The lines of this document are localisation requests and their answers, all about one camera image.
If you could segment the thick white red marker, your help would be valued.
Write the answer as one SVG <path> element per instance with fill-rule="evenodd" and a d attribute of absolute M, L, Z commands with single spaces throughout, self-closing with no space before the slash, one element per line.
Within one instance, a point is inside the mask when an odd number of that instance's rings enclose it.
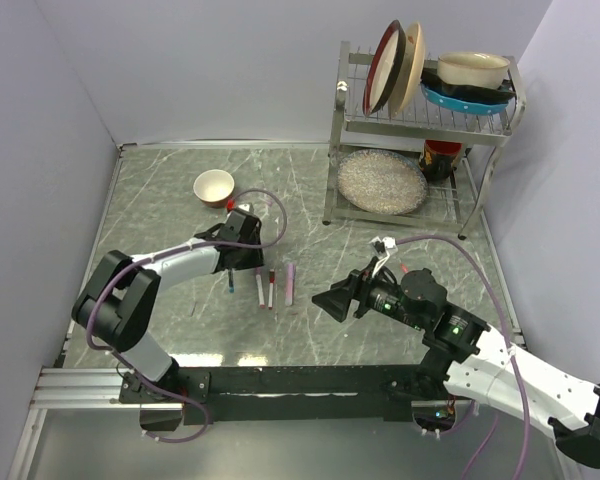
<path fill-rule="evenodd" d="M 274 298 L 275 298 L 275 281 L 276 281 L 276 272 L 275 269 L 269 269 L 268 272 L 268 302 L 267 308 L 269 310 L 273 310 L 274 308 Z"/>

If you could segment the blue pen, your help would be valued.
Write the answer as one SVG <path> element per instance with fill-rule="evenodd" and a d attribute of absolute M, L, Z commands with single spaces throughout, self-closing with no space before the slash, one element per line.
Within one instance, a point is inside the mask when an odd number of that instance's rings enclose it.
<path fill-rule="evenodd" d="M 234 282 L 234 272 L 232 269 L 228 270 L 228 283 L 229 283 L 229 292 L 235 292 L 235 282 Z"/>

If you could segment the pink highlighter pen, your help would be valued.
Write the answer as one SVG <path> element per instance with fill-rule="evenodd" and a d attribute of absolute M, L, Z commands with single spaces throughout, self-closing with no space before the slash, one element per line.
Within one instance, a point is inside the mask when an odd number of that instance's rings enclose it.
<path fill-rule="evenodd" d="M 286 306 L 292 306 L 294 303 L 295 272 L 296 272 L 295 264 L 288 263 L 287 267 L 286 267 L 286 283 L 285 283 L 285 305 Z"/>

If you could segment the thin white red pen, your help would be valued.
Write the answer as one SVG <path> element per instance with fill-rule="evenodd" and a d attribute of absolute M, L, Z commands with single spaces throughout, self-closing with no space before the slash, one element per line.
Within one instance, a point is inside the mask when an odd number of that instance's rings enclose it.
<path fill-rule="evenodd" d="M 256 269 L 255 269 L 255 281 L 256 281 L 259 307 L 264 309 L 265 308 L 265 299 L 264 299 L 264 288 L 263 288 L 264 286 L 263 286 L 263 281 L 262 281 L 261 267 L 256 267 Z"/>

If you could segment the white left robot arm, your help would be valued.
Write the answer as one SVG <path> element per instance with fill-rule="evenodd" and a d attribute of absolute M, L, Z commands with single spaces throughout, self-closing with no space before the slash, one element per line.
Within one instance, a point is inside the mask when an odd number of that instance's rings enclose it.
<path fill-rule="evenodd" d="M 104 255 L 75 301 L 71 318 L 144 376 L 143 390 L 164 402 L 184 392 L 179 365 L 148 332 L 158 294 L 196 277 L 264 265 L 262 222 L 242 208 L 187 242 L 153 254 Z"/>

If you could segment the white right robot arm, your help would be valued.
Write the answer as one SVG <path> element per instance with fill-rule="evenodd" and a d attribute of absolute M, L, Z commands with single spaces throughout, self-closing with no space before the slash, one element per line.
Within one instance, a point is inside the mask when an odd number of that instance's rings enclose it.
<path fill-rule="evenodd" d="M 425 396 L 440 398 L 447 392 L 528 420 L 564 455 L 600 469 L 600 383 L 507 345 L 500 331 L 449 302 L 428 269 L 410 271 L 401 280 L 353 270 L 312 298 L 338 322 L 347 318 L 353 301 L 357 318 L 375 311 L 422 331 L 428 351 L 417 384 Z"/>

